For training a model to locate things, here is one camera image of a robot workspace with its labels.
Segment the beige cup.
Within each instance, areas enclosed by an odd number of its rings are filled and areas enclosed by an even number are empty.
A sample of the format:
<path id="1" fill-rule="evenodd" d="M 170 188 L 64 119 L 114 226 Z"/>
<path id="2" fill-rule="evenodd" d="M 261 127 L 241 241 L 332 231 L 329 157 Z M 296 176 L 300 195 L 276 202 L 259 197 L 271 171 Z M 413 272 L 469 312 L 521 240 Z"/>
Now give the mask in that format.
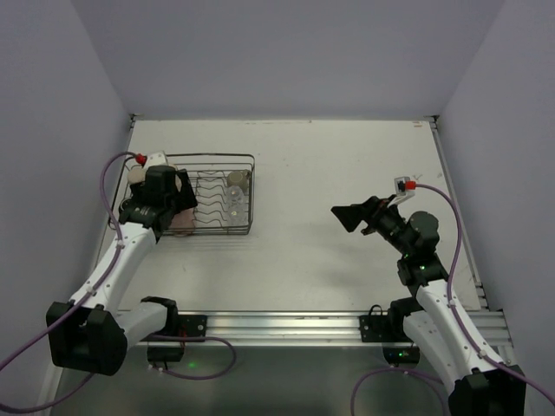
<path id="1" fill-rule="evenodd" d="M 134 166 L 127 172 L 127 182 L 130 185 L 140 184 L 145 181 L 146 171 L 140 166 Z"/>

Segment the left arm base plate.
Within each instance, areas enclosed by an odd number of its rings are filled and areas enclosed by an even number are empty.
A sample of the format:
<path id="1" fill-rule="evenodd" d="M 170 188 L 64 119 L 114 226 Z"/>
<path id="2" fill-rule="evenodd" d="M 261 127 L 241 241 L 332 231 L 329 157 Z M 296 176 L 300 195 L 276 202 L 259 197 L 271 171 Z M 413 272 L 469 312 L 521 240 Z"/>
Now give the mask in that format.
<path id="1" fill-rule="evenodd" d="M 190 342 L 202 342 L 206 337 L 207 321 L 206 315 L 179 314 L 174 334 Z"/>

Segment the pink ceramic mug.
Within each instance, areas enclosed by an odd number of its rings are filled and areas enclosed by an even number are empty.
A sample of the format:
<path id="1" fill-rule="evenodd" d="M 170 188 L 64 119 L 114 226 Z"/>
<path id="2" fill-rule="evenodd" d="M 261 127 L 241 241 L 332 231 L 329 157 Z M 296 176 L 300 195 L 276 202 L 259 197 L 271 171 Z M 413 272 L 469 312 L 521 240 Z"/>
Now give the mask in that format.
<path id="1" fill-rule="evenodd" d="M 168 231 L 178 236 L 189 236 L 194 233 L 196 228 L 196 219 L 194 209 L 187 209 L 173 217 L 172 223 Z"/>

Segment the aluminium mounting rail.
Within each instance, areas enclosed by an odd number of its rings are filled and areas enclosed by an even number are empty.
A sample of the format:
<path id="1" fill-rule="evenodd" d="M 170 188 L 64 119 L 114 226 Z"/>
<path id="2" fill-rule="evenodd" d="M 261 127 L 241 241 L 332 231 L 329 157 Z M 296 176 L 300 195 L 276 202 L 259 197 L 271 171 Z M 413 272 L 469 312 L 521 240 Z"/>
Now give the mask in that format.
<path id="1" fill-rule="evenodd" d="M 181 312 L 206 315 L 206 336 L 236 346 L 353 347 L 362 342 L 358 316 L 364 312 Z"/>

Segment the left controller box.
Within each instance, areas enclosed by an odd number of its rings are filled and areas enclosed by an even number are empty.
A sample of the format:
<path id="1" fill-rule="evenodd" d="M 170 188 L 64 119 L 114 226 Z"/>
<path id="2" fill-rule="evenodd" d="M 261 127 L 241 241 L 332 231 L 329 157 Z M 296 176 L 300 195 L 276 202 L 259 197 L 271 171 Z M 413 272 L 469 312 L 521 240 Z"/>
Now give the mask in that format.
<path id="1" fill-rule="evenodd" d="M 147 361 L 150 364 L 180 362 L 185 353 L 182 346 L 154 346 L 147 348 Z"/>

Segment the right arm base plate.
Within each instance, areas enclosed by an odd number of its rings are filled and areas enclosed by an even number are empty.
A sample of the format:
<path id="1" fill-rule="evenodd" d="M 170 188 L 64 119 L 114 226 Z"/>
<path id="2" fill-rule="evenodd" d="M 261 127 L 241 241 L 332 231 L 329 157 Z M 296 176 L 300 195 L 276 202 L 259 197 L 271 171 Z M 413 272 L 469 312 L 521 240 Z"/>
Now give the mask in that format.
<path id="1" fill-rule="evenodd" d="M 362 342 L 410 342 L 402 331 L 393 326 L 388 313 L 379 304 L 372 305 L 367 313 L 359 315 L 358 321 Z"/>

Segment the controller box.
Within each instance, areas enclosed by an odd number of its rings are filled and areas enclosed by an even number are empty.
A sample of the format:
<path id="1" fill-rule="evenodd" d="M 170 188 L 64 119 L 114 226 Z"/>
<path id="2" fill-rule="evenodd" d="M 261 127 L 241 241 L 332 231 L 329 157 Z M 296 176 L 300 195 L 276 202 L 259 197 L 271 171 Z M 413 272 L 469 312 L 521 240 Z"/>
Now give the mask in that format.
<path id="1" fill-rule="evenodd" d="M 414 345 L 385 346 L 382 352 L 386 362 L 392 366 L 416 365 L 421 358 L 420 349 Z"/>
<path id="2" fill-rule="evenodd" d="M 147 361 L 150 364 L 180 362 L 185 353 L 182 346 L 154 346 L 147 348 Z"/>

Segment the clear glass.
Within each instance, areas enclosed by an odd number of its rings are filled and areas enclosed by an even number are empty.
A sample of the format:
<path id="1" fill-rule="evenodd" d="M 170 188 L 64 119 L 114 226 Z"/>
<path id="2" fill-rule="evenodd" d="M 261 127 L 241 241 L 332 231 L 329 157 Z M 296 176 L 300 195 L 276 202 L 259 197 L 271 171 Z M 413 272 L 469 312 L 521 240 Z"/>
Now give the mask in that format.
<path id="1" fill-rule="evenodd" d="M 232 185 L 226 188 L 225 199 L 229 209 L 244 209 L 248 198 L 244 191 L 238 185 Z"/>
<path id="2" fill-rule="evenodd" d="M 246 226 L 248 212 L 243 206 L 232 206 L 227 211 L 226 221 L 228 226 Z"/>

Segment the right controller box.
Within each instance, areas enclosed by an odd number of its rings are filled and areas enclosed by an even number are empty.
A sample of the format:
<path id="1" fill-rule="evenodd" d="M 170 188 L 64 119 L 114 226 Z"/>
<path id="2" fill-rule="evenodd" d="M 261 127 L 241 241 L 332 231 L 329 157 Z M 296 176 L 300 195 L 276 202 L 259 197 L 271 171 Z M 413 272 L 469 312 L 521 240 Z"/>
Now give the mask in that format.
<path id="1" fill-rule="evenodd" d="M 421 358 L 420 349 L 414 345 L 385 346 L 382 352 L 386 362 L 392 366 L 416 365 Z"/>

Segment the clear glass upper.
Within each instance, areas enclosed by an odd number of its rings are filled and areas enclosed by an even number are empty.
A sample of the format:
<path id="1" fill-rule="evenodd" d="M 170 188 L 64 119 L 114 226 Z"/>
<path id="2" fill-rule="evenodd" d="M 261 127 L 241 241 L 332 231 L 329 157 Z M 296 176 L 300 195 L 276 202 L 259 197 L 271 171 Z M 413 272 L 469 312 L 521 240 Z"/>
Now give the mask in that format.
<path id="1" fill-rule="evenodd" d="M 226 188 L 225 199 L 229 209 L 244 209 L 248 198 L 244 191 L 238 185 L 232 185 Z"/>

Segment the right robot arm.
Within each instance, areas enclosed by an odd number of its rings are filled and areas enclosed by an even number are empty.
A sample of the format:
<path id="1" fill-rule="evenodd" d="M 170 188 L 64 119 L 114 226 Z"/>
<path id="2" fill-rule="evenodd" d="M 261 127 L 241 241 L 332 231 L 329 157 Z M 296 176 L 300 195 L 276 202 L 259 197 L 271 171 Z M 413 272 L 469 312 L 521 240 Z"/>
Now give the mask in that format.
<path id="1" fill-rule="evenodd" d="M 524 414 L 526 384 L 519 367 L 506 366 L 448 287 L 436 253 L 438 219 L 425 211 L 405 219 L 391 198 L 376 196 L 331 211 L 346 231 L 365 223 L 362 234 L 377 233 L 400 252 L 398 276 L 410 296 L 390 304 L 390 327 L 402 331 L 432 365 L 447 390 L 449 412 Z"/>

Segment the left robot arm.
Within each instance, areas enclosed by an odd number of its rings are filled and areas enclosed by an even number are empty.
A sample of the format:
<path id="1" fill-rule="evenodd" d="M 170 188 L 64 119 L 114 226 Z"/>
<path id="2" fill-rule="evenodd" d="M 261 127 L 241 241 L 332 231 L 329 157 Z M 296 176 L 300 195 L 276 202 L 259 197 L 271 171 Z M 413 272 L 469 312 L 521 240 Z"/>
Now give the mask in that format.
<path id="1" fill-rule="evenodd" d="M 185 169 L 158 165 L 131 186 L 117 219 L 116 235 L 86 282 L 67 302 L 53 302 L 46 313 L 53 363 L 92 374 L 113 375 L 127 351 L 150 335 L 175 335 L 174 300 L 147 296 L 127 313 L 118 307 L 147 254 L 173 218 L 198 204 Z"/>

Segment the clear glass lower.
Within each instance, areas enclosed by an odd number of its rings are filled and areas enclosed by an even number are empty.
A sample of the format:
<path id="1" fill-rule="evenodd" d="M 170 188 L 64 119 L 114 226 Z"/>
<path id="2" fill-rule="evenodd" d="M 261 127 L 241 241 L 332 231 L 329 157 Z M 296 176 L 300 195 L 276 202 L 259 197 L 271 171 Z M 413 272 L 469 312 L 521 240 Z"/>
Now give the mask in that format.
<path id="1" fill-rule="evenodd" d="M 228 226 L 246 226 L 248 212 L 243 206 L 232 206 L 227 211 L 226 221 Z"/>

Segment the small tan cup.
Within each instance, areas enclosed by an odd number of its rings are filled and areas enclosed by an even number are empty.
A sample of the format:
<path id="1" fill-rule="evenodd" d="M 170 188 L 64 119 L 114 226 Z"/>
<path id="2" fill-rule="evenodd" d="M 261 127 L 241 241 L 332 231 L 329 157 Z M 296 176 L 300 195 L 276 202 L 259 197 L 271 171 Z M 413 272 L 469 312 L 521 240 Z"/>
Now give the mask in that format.
<path id="1" fill-rule="evenodd" d="M 231 171 L 226 178 L 228 187 L 237 186 L 243 193 L 247 193 L 250 188 L 251 171 L 249 170 L 236 170 Z"/>

